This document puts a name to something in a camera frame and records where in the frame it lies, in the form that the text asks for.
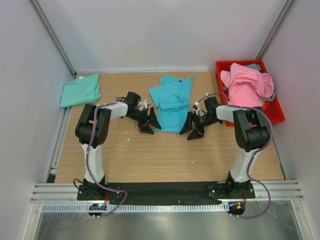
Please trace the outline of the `blue t shirt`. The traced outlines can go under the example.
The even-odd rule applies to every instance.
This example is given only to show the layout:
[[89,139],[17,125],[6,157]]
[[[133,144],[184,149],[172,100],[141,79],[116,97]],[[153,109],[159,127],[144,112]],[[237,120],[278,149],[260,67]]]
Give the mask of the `blue t shirt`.
[[160,77],[159,86],[150,87],[149,94],[157,108],[160,131],[179,133],[190,111],[193,77],[176,78],[170,75]]

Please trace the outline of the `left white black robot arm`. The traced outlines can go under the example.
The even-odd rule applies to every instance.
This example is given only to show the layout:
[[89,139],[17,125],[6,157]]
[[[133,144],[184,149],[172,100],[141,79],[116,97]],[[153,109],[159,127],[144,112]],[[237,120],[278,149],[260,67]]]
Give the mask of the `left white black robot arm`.
[[111,103],[96,105],[87,103],[75,128],[75,136],[84,152],[85,174],[77,187],[78,200],[101,200],[110,189],[106,186],[102,163],[103,144],[105,143],[110,121],[127,117],[137,122],[141,133],[154,134],[152,127],[160,130],[155,109],[149,108],[150,102],[129,91],[125,97],[117,97]]

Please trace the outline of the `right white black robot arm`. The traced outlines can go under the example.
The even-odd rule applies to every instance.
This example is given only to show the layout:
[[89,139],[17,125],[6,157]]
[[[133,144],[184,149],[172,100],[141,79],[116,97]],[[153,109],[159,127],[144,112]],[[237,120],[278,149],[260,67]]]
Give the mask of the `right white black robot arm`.
[[187,140],[201,139],[205,128],[215,123],[231,122],[239,151],[235,164],[225,182],[208,185],[212,199],[240,199],[254,197],[251,171],[260,152],[273,138],[272,124],[260,107],[220,104],[214,96],[204,100],[205,108],[196,102],[186,115],[180,134],[188,133]]

